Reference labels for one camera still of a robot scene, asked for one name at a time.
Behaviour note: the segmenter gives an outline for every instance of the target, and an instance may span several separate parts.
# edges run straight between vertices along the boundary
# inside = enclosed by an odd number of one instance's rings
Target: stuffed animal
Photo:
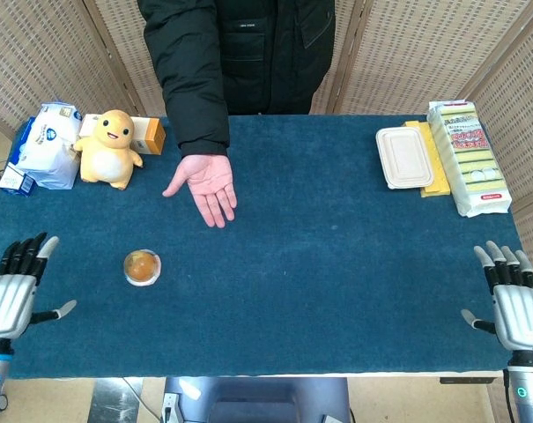
[[[114,188],[127,188],[133,165],[143,166],[141,157],[130,149],[133,130],[133,121],[121,110],[110,110],[100,116],[93,134],[74,144],[74,150],[82,152],[82,181],[104,181]]]

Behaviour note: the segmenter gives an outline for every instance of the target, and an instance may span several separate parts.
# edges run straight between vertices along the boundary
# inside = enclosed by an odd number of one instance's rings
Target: robotic hand
[[[513,254],[492,241],[486,246],[491,256],[481,247],[474,251],[484,267],[495,323],[477,319],[467,309],[462,310],[462,316],[472,328],[497,335],[513,353],[504,372],[509,416],[514,421],[508,400],[510,380],[521,423],[533,423],[533,267],[520,250]]]
[[[39,234],[34,239],[13,242],[0,261],[0,394],[13,356],[11,341],[19,338],[30,324],[61,319],[77,304],[69,301],[59,309],[33,313],[35,292],[47,260],[58,244],[54,236],[41,248],[46,236]]]

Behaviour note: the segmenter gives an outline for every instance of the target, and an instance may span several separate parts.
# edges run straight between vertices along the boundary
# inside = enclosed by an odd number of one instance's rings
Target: packaged tissue
[[[429,103],[428,122],[458,212],[507,213],[511,196],[476,107],[465,100]]]
[[[19,147],[16,168],[48,189],[71,189],[80,159],[72,146],[82,115],[71,104],[41,105],[29,133]]]

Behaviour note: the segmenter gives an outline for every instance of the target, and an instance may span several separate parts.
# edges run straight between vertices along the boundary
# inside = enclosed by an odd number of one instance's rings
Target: black jacket
[[[330,67],[334,0],[137,2],[182,156],[226,154],[228,114],[291,111]]]

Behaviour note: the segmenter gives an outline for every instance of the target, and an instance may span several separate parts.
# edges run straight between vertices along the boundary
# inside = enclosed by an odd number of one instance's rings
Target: open palm
[[[224,227],[223,213],[228,220],[234,219],[233,209],[237,206],[237,197],[234,194],[233,171],[226,156],[185,157],[162,195],[173,196],[184,182],[188,183],[197,209],[208,226]]]

